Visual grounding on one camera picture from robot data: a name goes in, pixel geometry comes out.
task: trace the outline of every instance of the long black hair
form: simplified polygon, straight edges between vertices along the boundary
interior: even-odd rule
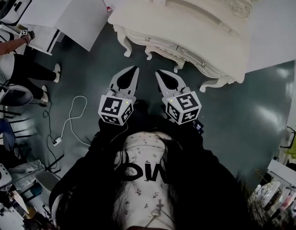
[[[195,129],[162,127],[157,130],[175,138],[162,140],[166,149],[160,164],[169,182],[168,202],[176,230],[282,229],[281,224],[255,219],[258,214],[248,207],[239,183],[211,151],[203,149],[202,137]],[[116,168],[114,161],[120,152],[120,166],[129,162],[124,142],[133,132],[129,130],[113,141],[104,141],[106,134],[99,133],[85,158],[62,178],[60,186],[67,185],[68,190],[61,188],[56,193],[63,192],[56,214],[60,230],[123,229],[124,205],[118,200],[126,187],[122,180],[125,169]]]

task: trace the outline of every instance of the white ornate dresser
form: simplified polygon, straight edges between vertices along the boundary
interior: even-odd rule
[[[191,62],[207,77],[206,87],[244,81],[249,57],[248,16],[258,0],[123,0],[109,17],[129,57],[128,41],[177,63]]]

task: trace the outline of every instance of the power adapter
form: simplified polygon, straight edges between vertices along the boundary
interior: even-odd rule
[[[57,138],[57,139],[55,140],[55,142],[53,142],[53,145],[56,146],[56,145],[59,144],[61,141],[62,141],[62,138],[61,138],[61,137],[60,137],[60,138]]]

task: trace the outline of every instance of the dark green floor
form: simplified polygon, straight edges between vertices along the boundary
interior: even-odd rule
[[[152,60],[147,61],[145,48],[134,44],[132,46],[131,57],[124,57],[125,49],[118,43],[113,28],[107,24],[90,52],[65,38],[63,43],[56,44],[53,56],[37,54],[35,60],[43,66],[53,69],[56,62],[62,66],[60,83],[47,83],[53,103],[52,136],[60,136],[73,98],[85,95],[88,99],[87,109],[81,119],[73,121],[73,126],[84,141],[92,140],[99,130],[98,107],[101,95],[105,93],[115,73],[132,65],[140,67],[137,98],[149,101],[150,109],[157,111],[161,96],[154,72],[158,69],[173,71],[175,64],[157,54],[153,54]],[[292,100],[293,62],[249,73],[242,84],[234,83],[220,89],[207,88],[206,93],[199,92],[199,87],[208,78],[193,65],[186,64],[178,74],[197,92],[202,104],[199,120],[205,126],[205,149],[212,150],[234,175],[239,173],[250,188],[255,188],[261,180],[255,169],[266,171],[286,126]],[[41,81],[36,83],[39,86],[43,84]],[[84,101],[78,100],[72,115],[79,115],[83,106]],[[37,133],[30,140],[34,155],[49,164],[53,157],[46,148],[49,131],[48,121],[42,117],[44,109],[38,105],[28,105],[23,109],[24,115],[32,118],[29,125],[31,130]],[[68,154],[71,150],[74,152],[81,147],[85,146],[72,135],[69,123],[62,143],[56,147],[50,145],[56,156]]]

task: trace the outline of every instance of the person's leg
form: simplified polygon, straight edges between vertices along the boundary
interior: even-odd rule
[[[33,97],[38,100],[42,100],[44,97],[44,91],[40,88],[38,88],[36,85],[34,85],[30,80],[25,78],[11,78],[9,84],[18,84],[25,88],[27,88],[29,91],[31,91]]]
[[[60,67],[56,65],[56,72],[50,71],[36,62],[28,60],[23,55],[14,55],[14,71],[13,75],[22,76],[23,78],[32,78],[37,80],[47,80],[58,82]]]

